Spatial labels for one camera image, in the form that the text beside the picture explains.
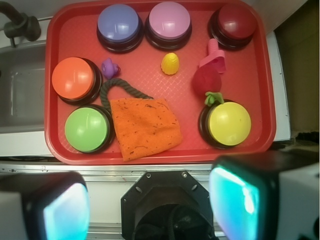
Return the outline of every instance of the orange towel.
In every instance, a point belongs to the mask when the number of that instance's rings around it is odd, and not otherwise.
[[[161,153],[182,142],[180,125],[164,99],[111,100],[115,134],[123,160]]]

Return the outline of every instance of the yellow toy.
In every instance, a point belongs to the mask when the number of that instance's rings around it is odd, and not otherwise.
[[[166,54],[162,59],[161,69],[167,75],[176,74],[179,69],[178,56],[173,52]]]

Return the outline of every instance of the red tray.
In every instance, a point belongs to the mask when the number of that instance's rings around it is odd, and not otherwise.
[[[101,0],[71,4],[61,9],[48,27],[45,63],[45,139],[52,154],[71,165],[177,164],[212,161],[222,154],[266,151],[274,140],[276,119],[270,62],[263,23],[248,5],[237,0],[177,1],[190,13],[192,34],[188,44],[175,51],[179,57],[177,74],[165,75],[160,64],[166,52],[155,49],[146,38],[134,51],[126,54],[110,53],[97,39],[99,14],[109,5],[125,3],[133,7],[145,22],[158,2],[132,0]],[[191,89],[191,79],[201,59],[207,56],[210,39],[207,24],[214,11],[226,3],[247,6],[255,15],[257,30],[252,41],[239,51],[225,51],[226,72],[221,75],[221,92],[226,99],[243,105],[251,116],[251,132],[240,145],[230,149],[216,149],[208,145],[198,131],[198,117],[204,101]],[[180,145],[165,152],[123,162],[118,141],[104,152],[80,153],[67,142],[64,126],[76,106],[64,103],[54,91],[51,76],[55,66],[68,57],[82,57],[98,67],[110,57],[121,67],[120,77],[143,93],[165,98],[176,115],[183,135]],[[123,90],[113,88],[110,99],[130,97]],[[95,104],[101,105],[100,99]]]

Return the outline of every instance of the rope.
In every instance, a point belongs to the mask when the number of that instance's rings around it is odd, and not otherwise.
[[[121,78],[112,78],[106,81],[100,89],[101,103],[104,106],[104,108],[109,111],[109,113],[111,113],[111,107],[110,107],[110,101],[108,99],[108,92],[113,86],[118,86],[123,88],[128,94],[138,99],[153,99],[153,97],[148,96],[143,92],[132,87],[127,81]]]

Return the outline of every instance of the metal sink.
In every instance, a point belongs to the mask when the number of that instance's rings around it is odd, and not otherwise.
[[[44,129],[46,42],[0,49],[0,134]]]

